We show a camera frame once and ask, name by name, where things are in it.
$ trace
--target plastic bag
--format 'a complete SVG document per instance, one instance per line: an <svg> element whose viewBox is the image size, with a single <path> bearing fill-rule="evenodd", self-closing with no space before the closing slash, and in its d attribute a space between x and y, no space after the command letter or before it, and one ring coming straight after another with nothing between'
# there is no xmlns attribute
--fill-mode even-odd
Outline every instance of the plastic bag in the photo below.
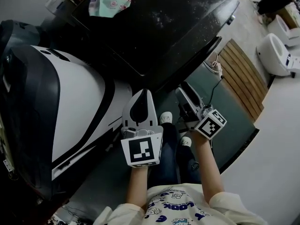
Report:
<svg viewBox="0 0 300 225"><path fill-rule="evenodd" d="M90 0L90 16L114 17L130 6L131 0Z"/></svg>

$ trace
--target white t-shirt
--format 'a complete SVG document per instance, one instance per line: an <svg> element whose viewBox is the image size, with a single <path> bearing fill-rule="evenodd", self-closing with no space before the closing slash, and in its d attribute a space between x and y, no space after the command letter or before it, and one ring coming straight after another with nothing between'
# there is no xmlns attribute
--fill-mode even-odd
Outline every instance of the white t-shirt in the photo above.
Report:
<svg viewBox="0 0 300 225"><path fill-rule="evenodd" d="M200 184L157 186L148 190L148 208L121 204L106 208L94 225L267 225L248 211L237 194L218 193L206 203Z"/></svg>

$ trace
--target person's arm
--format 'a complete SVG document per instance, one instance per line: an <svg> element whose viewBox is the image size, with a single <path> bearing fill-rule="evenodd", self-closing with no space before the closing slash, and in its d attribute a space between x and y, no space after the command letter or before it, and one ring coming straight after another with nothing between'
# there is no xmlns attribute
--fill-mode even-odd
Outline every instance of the person's arm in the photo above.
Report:
<svg viewBox="0 0 300 225"><path fill-rule="evenodd" d="M221 175L212 154L209 141L196 131L192 132L192 136L199 160L204 198L209 203L215 194L224 192Z"/></svg>
<svg viewBox="0 0 300 225"><path fill-rule="evenodd" d="M126 203L134 204L144 211L147 202L148 167L132 168Z"/></svg>
<svg viewBox="0 0 300 225"><path fill-rule="evenodd" d="M292 0L292 2L296 5L296 8L300 11L300 7L299 7L297 1L296 0Z"/></svg>

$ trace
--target wooden board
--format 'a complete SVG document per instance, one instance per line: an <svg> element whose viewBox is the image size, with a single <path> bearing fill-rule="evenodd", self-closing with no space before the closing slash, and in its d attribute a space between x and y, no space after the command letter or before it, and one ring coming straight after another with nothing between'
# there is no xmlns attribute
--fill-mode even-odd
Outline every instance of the wooden board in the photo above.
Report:
<svg viewBox="0 0 300 225"><path fill-rule="evenodd" d="M234 52L234 54L240 59L240 61L246 65L246 69L251 73L251 76L256 80L257 85L259 85L260 89L264 92L264 96L267 95L269 89L262 79L261 75L259 72L256 70L255 66L253 63L250 61L249 57L244 53L244 51L237 45L237 43L231 39L229 43L227 43L229 48L231 48Z"/></svg>
<svg viewBox="0 0 300 225"><path fill-rule="evenodd" d="M215 61L216 55L209 57ZM263 110L268 88L253 63L234 40L229 41L218 56L222 66L224 85L254 122Z"/></svg>

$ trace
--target white sneaker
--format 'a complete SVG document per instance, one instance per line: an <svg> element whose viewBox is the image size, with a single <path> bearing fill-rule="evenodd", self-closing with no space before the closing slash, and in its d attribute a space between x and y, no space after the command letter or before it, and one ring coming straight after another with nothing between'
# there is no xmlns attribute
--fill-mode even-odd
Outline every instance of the white sneaker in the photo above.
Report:
<svg viewBox="0 0 300 225"><path fill-rule="evenodd" d="M159 123L160 123L160 125L162 125L163 123L166 123L166 122L172 123L172 119L173 119L172 113L163 112L159 117Z"/></svg>
<svg viewBox="0 0 300 225"><path fill-rule="evenodd" d="M256 17L257 17L257 20L258 20L258 22L260 23L260 24L263 24L263 15L260 15L259 13L258 13L258 11L254 11L254 14L256 15Z"/></svg>
<svg viewBox="0 0 300 225"><path fill-rule="evenodd" d="M192 146L192 139L190 139L189 137L182 137L180 139L180 144L181 144L181 146L191 147Z"/></svg>
<svg viewBox="0 0 300 225"><path fill-rule="evenodd" d="M254 10L256 10L256 11L259 9L258 2L252 2L252 6L253 6Z"/></svg>

